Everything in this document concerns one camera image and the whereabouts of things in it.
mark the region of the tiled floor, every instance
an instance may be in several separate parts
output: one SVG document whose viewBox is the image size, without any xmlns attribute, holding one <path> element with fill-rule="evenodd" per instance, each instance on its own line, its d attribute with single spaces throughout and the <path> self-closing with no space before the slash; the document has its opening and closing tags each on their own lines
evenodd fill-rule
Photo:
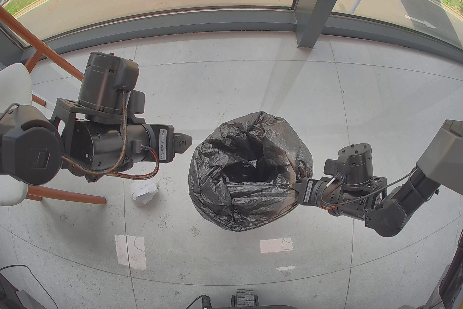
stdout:
<svg viewBox="0 0 463 309">
<path fill-rule="evenodd" d="M 146 121 L 172 124 L 194 143 L 161 167 L 160 191 L 143 207 L 130 199 L 130 181 L 89 185 L 62 171 L 50 187 L 102 195 L 107 204 L 25 200 L 0 208 L 0 266 L 29 265 L 58 306 L 69 309 L 183 309 L 200 294 L 211 296 L 215 307 L 228 306 L 243 286 L 253 287 L 263 305 L 299 309 L 425 303 L 463 225 L 455 192 L 443 188 L 388 239 L 360 221 L 301 206 L 234 233 L 195 210 L 188 168 L 195 146 L 220 123 L 264 110 L 287 119 L 304 140 L 315 178 L 341 147 L 366 142 L 373 146 L 374 172 L 395 180 L 414 166 L 444 119 L 463 120 L 463 66 L 338 37 L 321 36 L 313 50 L 304 50 L 293 33 L 257 32 L 147 38 L 63 56 L 83 71 L 90 51 L 133 58 L 140 65 L 136 88 L 146 93 Z M 32 80 L 48 117 L 58 97 L 78 96 L 79 81 L 49 61 L 37 65 Z M 146 270 L 118 263 L 115 235 L 133 236 L 129 260 L 143 255 Z M 262 254 L 260 241 L 276 238 L 291 238 L 293 249 Z M 7 277 L 52 308 L 20 269 Z"/>
</svg>

